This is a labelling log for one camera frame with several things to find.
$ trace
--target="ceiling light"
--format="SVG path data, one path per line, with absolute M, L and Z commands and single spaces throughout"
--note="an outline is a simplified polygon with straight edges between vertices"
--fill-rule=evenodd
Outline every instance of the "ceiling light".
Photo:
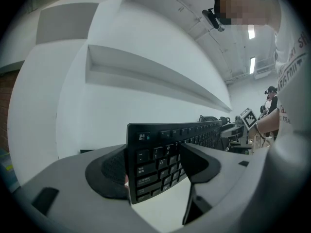
M 256 60 L 255 57 L 251 58 L 251 67 L 250 67 L 250 69 L 249 69 L 249 74 L 252 74 L 252 73 L 254 72 L 255 60 Z
M 248 36 L 249 36 L 249 39 L 255 38 L 255 28 L 254 28 L 254 25 L 248 25 Z

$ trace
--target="person in background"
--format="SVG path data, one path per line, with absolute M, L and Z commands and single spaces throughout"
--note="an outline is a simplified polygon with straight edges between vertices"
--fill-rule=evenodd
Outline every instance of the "person in background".
M 270 106 L 267 110 L 267 115 L 273 112 L 277 108 L 277 89 L 274 86 L 270 86 L 267 90 L 268 97 L 270 99 Z
M 269 115 L 272 113 L 275 109 L 277 109 L 277 89 L 274 86 L 270 86 L 267 90 L 268 97 L 270 98 L 271 104 L 268 109 L 268 112 L 266 114 Z M 274 140 L 276 140 L 276 136 L 278 134 L 278 130 L 272 131 Z
M 301 91 L 310 87 L 310 41 L 295 11 L 285 0 L 215 0 L 215 16 L 224 25 L 268 25 L 275 32 L 276 51 L 274 60 L 277 71 L 278 98 L 272 99 L 269 113 L 251 128 L 249 136 L 273 132 L 280 135 L 292 134 L 292 119 L 295 129 L 310 127 L 310 115 L 303 107 L 308 99 Z
M 268 112 L 269 112 L 269 109 L 271 106 L 271 98 L 269 97 L 269 95 L 267 96 L 267 101 L 265 102 L 264 106 L 266 107 L 264 116 L 266 116 L 266 115 L 268 115 Z

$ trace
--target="black keyboard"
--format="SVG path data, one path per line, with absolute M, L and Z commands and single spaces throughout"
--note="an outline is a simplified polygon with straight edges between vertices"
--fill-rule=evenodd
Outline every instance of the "black keyboard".
M 179 145 L 193 143 L 215 148 L 222 122 L 127 125 L 127 161 L 132 204 L 167 191 L 186 174 Z

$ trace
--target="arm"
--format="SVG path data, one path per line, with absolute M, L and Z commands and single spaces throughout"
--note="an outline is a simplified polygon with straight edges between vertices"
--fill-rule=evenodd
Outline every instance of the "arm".
M 274 130 L 278 130 L 279 128 L 279 109 L 275 109 L 269 115 L 263 117 L 261 120 L 257 122 L 258 130 L 260 133 L 267 133 Z M 257 130 L 255 127 L 251 128 L 248 133 L 248 136 L 252 137 L 256 135 Z

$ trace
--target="white wall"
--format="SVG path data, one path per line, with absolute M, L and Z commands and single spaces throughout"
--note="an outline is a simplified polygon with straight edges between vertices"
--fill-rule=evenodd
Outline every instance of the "white wall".
M 24 61 L 35 46 L 40 9 L 13 22 L 0 42 L 0 68 Z
M 227 116 L 202 105 L 131 89 L 86 84 L 80 112 L 81 149 L 126 143 L 128 123 L 196 122 Z
M 232 112 L 230 113 L 231 122 L 234 122 L 236 115 L 239 115 L 246 108 L 254 111 L 255 116 L 259 117 L 260 107 L 266 101 L 267 95 L 264 91 L 269 86 L 277 87 L 277 76 L 271 73 L 269 76 L 255 80 L 252 75 L 230 85 L 228 90 L 231 98 Z
M 58 101 L 68 69 L 84 43 L 70 40 L 35 46 L 19 72 L 9 106 L 8 142 L 21 185 L 58 160 Z
M 155 61 L 193 80 L 229 108 L 227 86 L 200 46 L 181 28 L 136 3 L 123 3 L 106 33 L 88 39 Z
M 85 87 L 86 67 L 89 68 L 90 65 L 87 43 L 84 43 L 70 66 L 59 97 L 56 143 L 60 159 L 80 153 L 79 112 Z

